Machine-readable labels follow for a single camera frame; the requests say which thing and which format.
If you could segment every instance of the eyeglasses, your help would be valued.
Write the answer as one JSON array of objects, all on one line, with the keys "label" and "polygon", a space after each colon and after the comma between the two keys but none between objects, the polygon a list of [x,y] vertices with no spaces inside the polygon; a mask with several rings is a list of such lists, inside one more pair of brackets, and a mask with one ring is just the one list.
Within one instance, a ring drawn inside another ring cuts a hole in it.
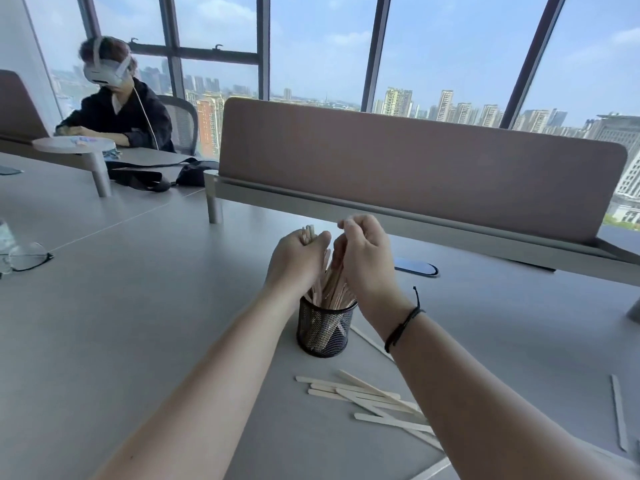
[{"label": "eyeglasses", "polygon": [[51,261],[53,254],[37,242],[12,247],[7,254],[0,254],[0,278],[3,274],[28,271]]}]

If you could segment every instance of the cable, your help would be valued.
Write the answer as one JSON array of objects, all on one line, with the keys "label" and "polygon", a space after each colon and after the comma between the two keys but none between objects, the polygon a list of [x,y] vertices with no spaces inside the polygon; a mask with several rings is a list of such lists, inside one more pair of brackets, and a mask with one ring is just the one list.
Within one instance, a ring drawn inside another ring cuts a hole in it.
[{"label": "cable", "polygon": [[135,92],[136,96],[138,97],[138,102],[140,103],[140,107],[142,108],[142,113],[145,115],[145,119],[147,120],[147,124],[149,125],[149,131],[151,131],[151,136],[154,137],[154,142],[156,143],[156,150],[160,151],[160,147],[158,147],[158,140],[156,140],[156,134],[154,133],[154,129],[151,127],[151,122],[149,122],[149,117],[147,116],[145,107],[142,105],[142,100],[140,99],[140,95],[138,94],[135,86],[133,86],[133,92]]}]

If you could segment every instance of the person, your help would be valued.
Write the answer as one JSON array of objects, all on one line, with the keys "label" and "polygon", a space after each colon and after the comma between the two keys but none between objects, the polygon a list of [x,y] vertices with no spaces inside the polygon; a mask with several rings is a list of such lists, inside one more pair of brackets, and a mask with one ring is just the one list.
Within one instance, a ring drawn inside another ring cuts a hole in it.
[{"label": "person", "polygon": [[[339,227],[332,266],[344,265],[364,317],[385,340],[414,308],[396,283],[389,238],[372,216]],[[278,338],[330,240],[327,231],[307,246],[301,231],[280,240],[257,297],[95,480],[222,480]],[[462,480],[620,478],[425,313],[390,350]]]},{"label": "person", "polygon": [[138,64],[126,42],[114,37],[84,41],[78,55],[85,63],[85,75],[87,67],[95,67],[96,43],[101,68],[110,67],[114,71],[127,58],[128,67],[123,68],[122,77],[117,77],[111,85],[107,80],[93,80],[101,86],[100,90],[82,100],[81,108],[57,126],[56,135],[105,137],[119,146],[142,146],[175,153],[169,113],[153,90],[133,76]]}]

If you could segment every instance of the black strap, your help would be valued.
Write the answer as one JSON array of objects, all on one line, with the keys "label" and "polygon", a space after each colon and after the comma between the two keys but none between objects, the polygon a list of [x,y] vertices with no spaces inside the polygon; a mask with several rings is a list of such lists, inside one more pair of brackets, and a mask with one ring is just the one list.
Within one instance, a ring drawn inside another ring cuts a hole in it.
[{"label": "black strap", "polygon": [[169,166],[180,166],[185,163],[196,163],[198,161],[200,160],[198,160],[197,158],[189,157],[185,160],[182,160],[181,162],[164,163],[158,165],[138,165],[136,163],[121,162],[119,160],[107,160],[104,163],[107,165],[107,170],[116,170],[118,168],[165,168]]},{"label": "black strap", "polygon": [[396,346],[396,343],[398,343],[398,340],[400,340],[400,336],[402,336],[402,333],[404,332],[404,329],[406,328],[406,326],[409,325],[409,322],[411,322],[411,320],[416,318],[416,316],[418,316],[420,313],[424,311],[423,309],[420,308],[420,297],[418,296],[418,289],[414,286],[413,290],[415,291],[415,298],[416,300],[418,300],[418,306],[412,309],[411,313],[409,313],[409,316],[407,316],[406,320],[400,323],[400,325],[398,325],[396,329],[393,332],[391,332],[391,335],[389,335],[389,338],[385,342],[385,351],[387,353],[389,353],[389,347]]},{"label": "black strap", "polygon": [[136,190],[166,192],[175,185],[159,171],[111,169],[108,172],[111,180]]}]

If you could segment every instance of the sky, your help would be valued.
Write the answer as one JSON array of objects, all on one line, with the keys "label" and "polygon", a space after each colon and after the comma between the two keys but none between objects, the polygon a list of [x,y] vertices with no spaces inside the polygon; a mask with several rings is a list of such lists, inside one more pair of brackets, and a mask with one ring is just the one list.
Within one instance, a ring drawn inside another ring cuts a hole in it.
[{"label": "sky", "polygon": [[[49,69],[78,64],[77,0],[26,0]],[[376,87],[410,89],[428,109],[454,103],[504,109],[547,0],[392,0]],[[158,0],[94,0],[103,34],[164,44]],[[175,0],[180,44],[256,50],[255,0]],[[362,101],[376,0],[271,0],[271,90]],[[136,56],[160,67],[160,57]],[[257,90],[257,67],[183,61],[190,75]],[[567,111],[565,126],[597,114],[640,115],[640,0],[567,0],[524,109]]]}]

